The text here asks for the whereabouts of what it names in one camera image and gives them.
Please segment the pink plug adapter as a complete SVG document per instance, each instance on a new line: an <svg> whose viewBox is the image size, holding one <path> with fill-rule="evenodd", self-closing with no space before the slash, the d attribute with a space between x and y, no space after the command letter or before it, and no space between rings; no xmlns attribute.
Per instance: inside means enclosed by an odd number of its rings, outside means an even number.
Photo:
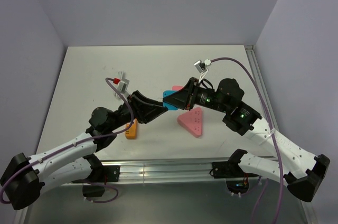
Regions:
<svg viewBox="0 0 338 224"><path fill-rule="evenodd" d="M178 85L174 85L173 87L172 87L172 91L179 91L179 90L181 90L183 88L183 86L178 86Z"/></svg>

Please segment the pink triangular power strip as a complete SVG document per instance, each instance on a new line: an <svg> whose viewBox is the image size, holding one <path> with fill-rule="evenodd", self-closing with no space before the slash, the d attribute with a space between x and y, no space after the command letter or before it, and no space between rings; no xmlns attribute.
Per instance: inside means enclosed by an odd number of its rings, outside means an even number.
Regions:
<svg viewBox="0 0 338 224"><path fill-rule="evenodd" d="M193 108L178 116L177 122L187 132L189 132L195 138L202 136L203 128L203 111L200 107Z"/></svg>

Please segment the orange power strip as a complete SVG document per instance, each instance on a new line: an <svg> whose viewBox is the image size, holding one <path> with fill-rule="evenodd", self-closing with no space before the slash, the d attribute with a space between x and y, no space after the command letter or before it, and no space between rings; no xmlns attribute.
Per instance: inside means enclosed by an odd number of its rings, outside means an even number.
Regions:
<svg viewBox="0 0 338 224"><path fill-rule="evenodd" d="M136 139L138 135L138 121L135 119L128 130L125 131L126 139Z"/></svg>

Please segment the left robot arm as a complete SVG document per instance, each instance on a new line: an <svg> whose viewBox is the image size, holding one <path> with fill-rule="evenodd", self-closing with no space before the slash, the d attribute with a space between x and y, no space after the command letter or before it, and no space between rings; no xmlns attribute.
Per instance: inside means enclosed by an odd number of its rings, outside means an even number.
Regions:
<svg viewBox="0 0 338 224"><path fill-rule="evenodd" d="M60 185L104 181L106 170L95 154L124 132L121 127L134 120L147 124L168 111L161 102L139 91L122 100L124 103L115 111L94 109L89 128L69 142L29 157L15 155L1 177L1 203L21 210Z"/></svg>

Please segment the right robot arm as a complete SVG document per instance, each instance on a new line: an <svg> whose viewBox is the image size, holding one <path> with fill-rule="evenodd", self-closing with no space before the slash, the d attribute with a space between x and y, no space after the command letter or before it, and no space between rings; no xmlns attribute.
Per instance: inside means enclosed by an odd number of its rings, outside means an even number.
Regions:
<svg viewBox="0 0 338 224"><path fill-rule="evenodd" d="M257 157L237 149L228 159L229 172L234 176L256 174L281 182L296 198L311 202L323 179L330 159L299 147L279 131L270 128L267 120L242 101L244 91L235 79L223 79L217 90L200 87L191 78L179 91L163 98L166 104L182 110L195 105L224 113L223 122L232 131L268 151L280 162Z"/></svg>

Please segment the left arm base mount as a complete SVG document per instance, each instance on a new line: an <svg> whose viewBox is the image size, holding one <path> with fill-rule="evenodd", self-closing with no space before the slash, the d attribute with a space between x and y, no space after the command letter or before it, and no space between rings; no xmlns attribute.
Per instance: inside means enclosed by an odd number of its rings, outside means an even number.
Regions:
<svg viewBox="0 0 338 224"><path fill-rule="evenodd" d="M111 182L118 182L120 175L119 165L103 166L96 178L75 180L73 184L82 184L82 195L84 199L93 203L108 203L117 199L119 191L112 186ZM111 199L103 199L106 192L113 192Z"/></svg>

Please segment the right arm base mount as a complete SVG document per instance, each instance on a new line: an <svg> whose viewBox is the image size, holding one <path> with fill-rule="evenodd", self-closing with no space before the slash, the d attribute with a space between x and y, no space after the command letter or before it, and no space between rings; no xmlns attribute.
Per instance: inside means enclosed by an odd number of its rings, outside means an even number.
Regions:
<svg viewBox="0 0 338 224"><path fill-rule="evenodd" d="M261 182L261 177L256 174L245 173L238 165L228 161L212 162L209 175L214 179L225 179L229 193L241 196L255 188Z"/></svg>

